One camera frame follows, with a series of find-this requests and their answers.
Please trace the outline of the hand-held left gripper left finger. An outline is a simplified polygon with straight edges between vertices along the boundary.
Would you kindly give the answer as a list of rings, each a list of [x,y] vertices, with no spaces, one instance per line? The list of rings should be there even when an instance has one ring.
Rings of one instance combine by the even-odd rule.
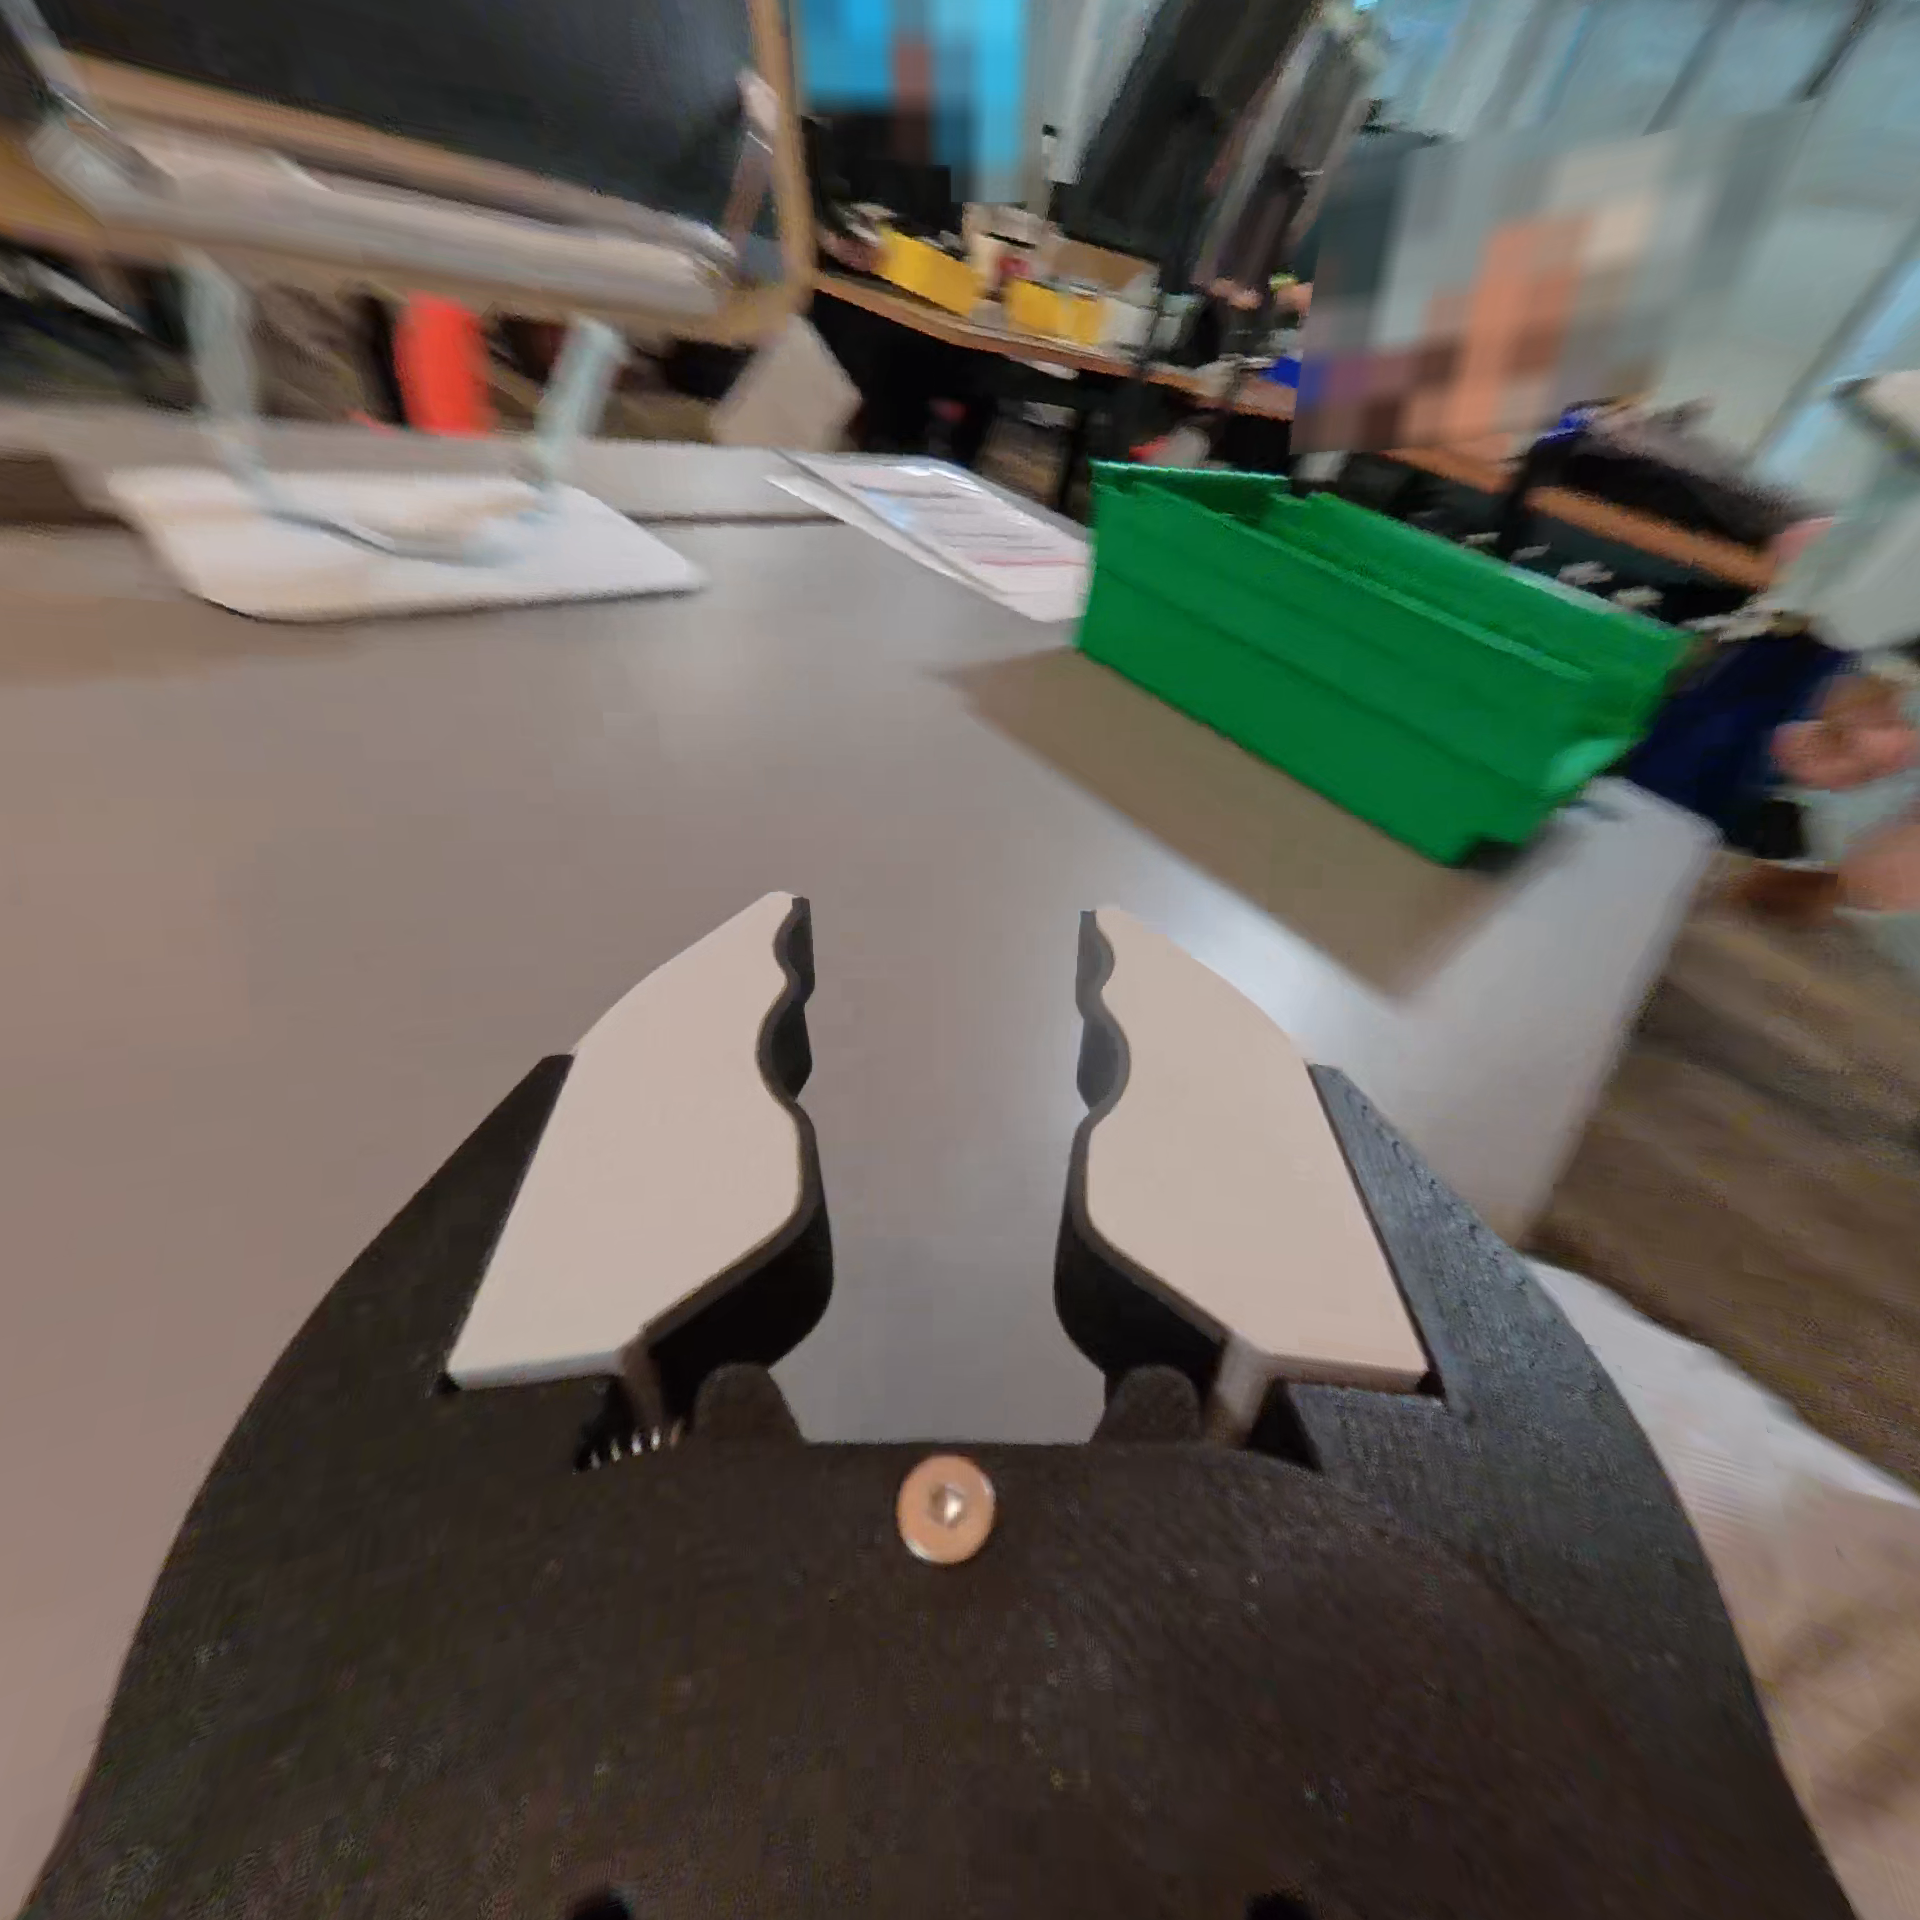
[[[627,990],[567,1057],[447,1356],[463,1393],[598,1380],[590,1449],[690,1430],[710,1376],[823,1321],[832,1228],[809,900],[768,894]]]

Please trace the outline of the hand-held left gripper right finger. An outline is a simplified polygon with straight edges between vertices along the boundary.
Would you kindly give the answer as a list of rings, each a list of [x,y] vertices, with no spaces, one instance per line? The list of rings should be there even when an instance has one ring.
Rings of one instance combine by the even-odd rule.
[[[1432,1350],[1296,1040],[1117,905],[1080,920],[1055,1311],[1104,1412],[1171,1379],[1246,1448],[1296,1391],[1419,1402]]]

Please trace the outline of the green plastic bin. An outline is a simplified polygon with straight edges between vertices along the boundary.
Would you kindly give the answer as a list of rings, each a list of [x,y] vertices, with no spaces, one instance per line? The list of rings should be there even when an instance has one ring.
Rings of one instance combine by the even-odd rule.
[[[1258,471],[1096,465],[1080,651],[1448,868],[1639,748],[1693,639]]]

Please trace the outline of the person's right hand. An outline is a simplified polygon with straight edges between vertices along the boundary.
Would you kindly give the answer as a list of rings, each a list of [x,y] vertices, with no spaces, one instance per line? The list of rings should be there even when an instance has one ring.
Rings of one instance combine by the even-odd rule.
[[[1867,918],[1915,918],[1915,689],[1882,675],[1839,680],[1811,721],[1775,739],[1781,778],[1803,804],[1809,849],[1835,905]],[[1867,824],[1833,824],[1817,795],[1867,794]]]

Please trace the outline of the printed paper sheet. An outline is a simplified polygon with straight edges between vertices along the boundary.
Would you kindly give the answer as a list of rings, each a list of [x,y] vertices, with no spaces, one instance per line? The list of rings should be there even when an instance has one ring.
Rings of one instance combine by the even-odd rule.
[[[1031,623],[1075,625],[1089,608],[1089,537],[973,471],[789,456],[774,486]]]

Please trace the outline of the orange traffic cone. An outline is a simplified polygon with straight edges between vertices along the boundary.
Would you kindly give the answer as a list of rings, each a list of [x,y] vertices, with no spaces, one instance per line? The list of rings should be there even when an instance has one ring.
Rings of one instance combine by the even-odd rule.
[[[496,417],[481,319],[440,295],[410,295],[393,324],[406,423],[438,440],[488,440]]]

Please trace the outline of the wooden document stand black board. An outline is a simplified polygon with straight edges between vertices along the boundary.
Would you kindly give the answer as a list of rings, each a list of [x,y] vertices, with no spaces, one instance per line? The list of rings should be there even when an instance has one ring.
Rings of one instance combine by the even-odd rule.
[[[5,239],[178,280],[198,465],[103,470],[199,602],[322,626],[685,598],[575,483],[631,343],[755,348],[809,286],[782,6],[5,3]],[[563,328],[503,471],[282,471],[264,291]]]

